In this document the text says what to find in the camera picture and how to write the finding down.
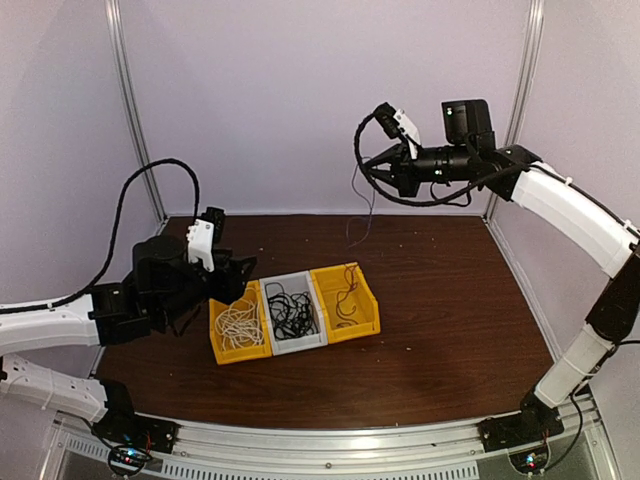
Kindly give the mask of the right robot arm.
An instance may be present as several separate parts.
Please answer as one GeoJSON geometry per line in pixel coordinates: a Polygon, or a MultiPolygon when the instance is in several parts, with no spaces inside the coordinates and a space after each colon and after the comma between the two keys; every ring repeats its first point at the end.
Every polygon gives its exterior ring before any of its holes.
{"type": "Polygon", "coordinates": [[[354,135],[356,163],[367,183],[385,199],[416,208],[488,189],[548,222],[609,279],[584,327],[526,394],[519,412],[482,425],[513,430],[530,442],[558,428],[558,406],[587,384],[633,330],[639,315],[639,231],[533,152],[517,144],[497,147],[485,100],[448,101],[441,110],[447,143],[439,147],[423,146],[401,109],[382,103],[369,113],[354,135]]]}

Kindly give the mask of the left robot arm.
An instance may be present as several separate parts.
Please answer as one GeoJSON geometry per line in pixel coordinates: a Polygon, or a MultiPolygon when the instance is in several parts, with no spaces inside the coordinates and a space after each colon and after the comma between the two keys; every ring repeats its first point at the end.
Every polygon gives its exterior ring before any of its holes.
{"type": "Polygon", "coordinates": [[[63,411],[106,429],[123,444],[144,433],[127,388],[36,365],[29,350],[58,346],[111,346],[183,331],[176,323],[201,304],[231,304],[243,296],[257,259],[208,247],[194,257],[172,236],[136,244],[131,272],[122,282],[95,285],[73,301],[1,311],[1,395],[63,411]]]}

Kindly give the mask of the white plastic bin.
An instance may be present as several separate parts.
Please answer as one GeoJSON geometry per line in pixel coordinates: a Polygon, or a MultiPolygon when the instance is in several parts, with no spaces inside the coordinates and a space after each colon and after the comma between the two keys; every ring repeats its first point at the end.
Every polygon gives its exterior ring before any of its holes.
{"type": "Polygon", "coordinates": [[[324,315],[309,271],[259,280],[274,356],[328,345],[324,315]]]}

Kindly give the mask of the left yellow plastic bin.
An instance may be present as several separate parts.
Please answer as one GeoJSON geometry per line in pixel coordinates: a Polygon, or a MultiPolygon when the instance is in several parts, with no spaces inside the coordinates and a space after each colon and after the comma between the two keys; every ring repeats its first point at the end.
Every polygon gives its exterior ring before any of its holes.
{"type": "Polygon", "coordinates": [[[230,305],[209,301],[209,338],[218,365],[273,356],[258,280],[230,305]]]}

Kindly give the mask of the yellow plastic bin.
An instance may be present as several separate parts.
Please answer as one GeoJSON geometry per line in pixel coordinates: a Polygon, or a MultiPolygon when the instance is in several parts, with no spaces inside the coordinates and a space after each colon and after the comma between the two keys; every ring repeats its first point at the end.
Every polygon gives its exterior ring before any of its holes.
{"type": "Polygon", "coordinates": [[[218,365],[273,356],[258,280],[230,305],[209,301],[209,338],[218,365]]]}
{"type": "Polygon", "coordinates": [[[327,331],[328,343],[377,335],[379,306],[357,262],[310,271],[327,331]]]}

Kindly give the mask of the right yellow plastic bin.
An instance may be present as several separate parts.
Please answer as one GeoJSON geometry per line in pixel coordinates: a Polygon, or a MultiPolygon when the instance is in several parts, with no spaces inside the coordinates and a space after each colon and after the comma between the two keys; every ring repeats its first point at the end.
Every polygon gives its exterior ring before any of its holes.
{"type": "Polygon", "coordinates": [[[327,331],[328,343],[377,335],[379,306],[357,262],[310,271],[327,331]]]}

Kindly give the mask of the left round controller board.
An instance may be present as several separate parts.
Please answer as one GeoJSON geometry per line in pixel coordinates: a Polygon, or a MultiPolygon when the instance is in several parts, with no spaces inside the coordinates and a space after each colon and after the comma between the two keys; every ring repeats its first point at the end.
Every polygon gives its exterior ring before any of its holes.
{"type": "Polygon", "coordinates": [[[135,475],[141,472],[151,459],[148,453],[138,448],[117,445],[109,450],[107,465],[116,475],[135,475]]]}

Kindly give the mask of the round controller board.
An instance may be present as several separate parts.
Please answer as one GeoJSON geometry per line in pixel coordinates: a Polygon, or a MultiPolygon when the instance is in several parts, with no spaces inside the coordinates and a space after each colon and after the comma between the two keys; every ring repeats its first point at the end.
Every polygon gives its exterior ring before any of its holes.
{"type": "Polygon", "coordinates": [[[141,472],[151,459],[148,453],[138,448],[117,445],[109,450],[107,465],[116,475],[135,475],[141,472]]]}
{"type": "Polygon", "coordinates": [[[546,448],[525,449],[511,452],[509,461],[514,470],[523,475],[535,475],[549,463],[550,452],[546,448]]]}

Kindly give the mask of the right round controller board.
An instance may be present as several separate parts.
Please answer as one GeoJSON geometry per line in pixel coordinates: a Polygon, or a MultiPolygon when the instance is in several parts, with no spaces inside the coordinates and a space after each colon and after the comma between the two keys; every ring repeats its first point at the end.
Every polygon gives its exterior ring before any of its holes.
{"type": "Polygon", "coordinates": [[[523,475],[535,475],[549,463],[550,452],[546,448],[525,449],[511,452],[509,461],[514,470],[523,475]]]}

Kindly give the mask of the right aluminium frame post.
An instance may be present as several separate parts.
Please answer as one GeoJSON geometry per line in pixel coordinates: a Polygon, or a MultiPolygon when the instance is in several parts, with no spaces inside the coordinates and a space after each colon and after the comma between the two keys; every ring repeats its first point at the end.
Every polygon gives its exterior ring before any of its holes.
{"type": "Polygon", "coordinates": [[[534,82],[544,31],[544,0],[531,0],[525,25],[518,78],[507,125],[504,144],[513,145],[519,139],[534,82]]]}

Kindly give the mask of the aluminium frame post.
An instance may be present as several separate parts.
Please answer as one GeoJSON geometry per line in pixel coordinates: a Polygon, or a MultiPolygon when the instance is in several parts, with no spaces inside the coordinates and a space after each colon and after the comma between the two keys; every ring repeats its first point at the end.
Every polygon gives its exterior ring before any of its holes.
{"type": "MultiPolygon", "coordinates": [[[[115,69],[124,106],[125,119],[139,167],[148,165],[151,160],[145,139],[141,117],[135,97],[134,83],[128,61],[121,6],[118,0],[104,2],[107,28],[110,36],[115,69]]],[[[158,184],[152,170],[143,174],[143,182],[150,200],[153,215],[159,224],[167,219],[158,184]]]]}
{"type": "Polygon", "coordinates": [[[518,78],[507,125],[504,144],[513,145],[519,139],[534,82],[544,31],[544,0],[531,0],[525,25],[518,78]]]}

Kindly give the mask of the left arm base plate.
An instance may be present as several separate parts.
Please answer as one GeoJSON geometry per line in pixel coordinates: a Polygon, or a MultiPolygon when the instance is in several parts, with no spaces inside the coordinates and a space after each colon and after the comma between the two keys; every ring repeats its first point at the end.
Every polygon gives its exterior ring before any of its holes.
{"type": "Polygon", "coordinates": [[[132,445],[140,449],[171,454],[179,425],[145,415],[108,412],[93,424],[95,432],[105,440],[132,445]]]}

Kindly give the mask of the front aluminium rail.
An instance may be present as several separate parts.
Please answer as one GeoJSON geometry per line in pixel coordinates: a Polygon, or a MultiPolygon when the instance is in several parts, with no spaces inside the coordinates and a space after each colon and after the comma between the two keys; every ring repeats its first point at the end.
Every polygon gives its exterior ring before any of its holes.
{"type": "Polygon", "coordinates": [[[479,419],[351,430],[232,427],[181,421],[169,453],[139,479],[527,479],[517,467],[548,447],[545,479],[618,479],[604,422],[590,394],[559,409],[564,431],[547,441],[489,451],[479,419]]]}

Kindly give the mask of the left aluminium frame post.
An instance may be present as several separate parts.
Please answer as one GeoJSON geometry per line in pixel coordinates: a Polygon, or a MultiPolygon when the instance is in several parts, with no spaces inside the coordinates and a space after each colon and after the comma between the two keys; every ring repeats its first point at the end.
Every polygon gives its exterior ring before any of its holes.
{"type": "MultiPolygon", "coordinates": [[[[125,119],[139,167],[148,165],[151,160],[145,139],[141,117],[135,97],[134,83],[128,61],[121,6],[118,0],[104,2],[107,28],[110,36],[115,69],[124,106],[125,119]]],[[[143,174],[143,182],[150,200],[153,215],[159,224],[167,219],[158,184],[152,170],[143,174]]]]}

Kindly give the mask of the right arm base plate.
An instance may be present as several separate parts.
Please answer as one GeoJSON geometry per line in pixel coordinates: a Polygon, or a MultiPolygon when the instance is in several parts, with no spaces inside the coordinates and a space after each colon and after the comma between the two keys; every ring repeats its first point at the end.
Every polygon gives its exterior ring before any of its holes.
{"type": "Polygon", "coordinates": [[[478,424],[478,432],[484,451],[493,452],[541,442],[547,436],[562,434],[564,425],[554,413],[539,417],[522,411],[487,418],[478,424]]]}

